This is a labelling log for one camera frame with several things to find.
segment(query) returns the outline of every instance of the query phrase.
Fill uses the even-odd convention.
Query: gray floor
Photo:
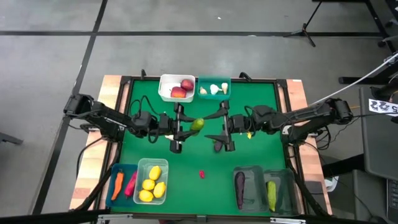
[[[382,21],[392,17],[384,1],[374,3]],[[92,30],[100,5],[100,0],[0,0],[0,30]],[[292,31],[315,6],[310,0],[109,0],[100,30]],[[377,27],[364,4],[324,3],[308,30],[375,32]],[[0,36],[0,131],[25,140],[21,146],[0,144],[0,202],[7,205],[0,216],[29,211],[88,38]],[[339,76],[361,77],[389,55],[377,47],[379,39],[314,41],[316,48],[297,37],[97,37],[81,93],[97,97],[104,75],[138,75],[142,68],[149,75],[236,77],[245,71],[252,77],[301,79],[311,103],[343,87]],[[358,87],[338,97],[358,105]],[[344,159],[361,153],[360,125],[350,126],[322,154]],[[331,126],[332,134],[339,129]],[[85,141],[86,134],[68,132],[44,212],[68,209]],[[335,214],[351,217],[340,206],[342,195],[330,195]]]

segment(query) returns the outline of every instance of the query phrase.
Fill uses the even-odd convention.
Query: apple
[[[193,90],[193,82],[191,80],[182,80],[181,81],[181,88],[187,91]]]
[[[171,97],[174,98],[185,98],[185,96],[187,95],[187,91],[185,91],[183,88],[175,86],[172,88],[172,93],[171,93]]]

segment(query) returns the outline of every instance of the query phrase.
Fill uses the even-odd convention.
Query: yellow lemon
[[[142,188],[144,190],[152,190],[155,187],[155,182],[153,180],[147,179],[142,183]]]
[[[160,182],[155,186],[154,195],[156,198],[161,198],[166,191],[166,185],[164,182]]]
[[[160,177],[162,170],[159,166],[154,166],[149,172],[149,178],[151,180],[157,180]]]
[[[139,192],[139,196],[138,197],[143,202],[151,202],[152,199],[154,199],[154,195],[152,195],[152,193],[147,191],[147,190],[141,190]]]

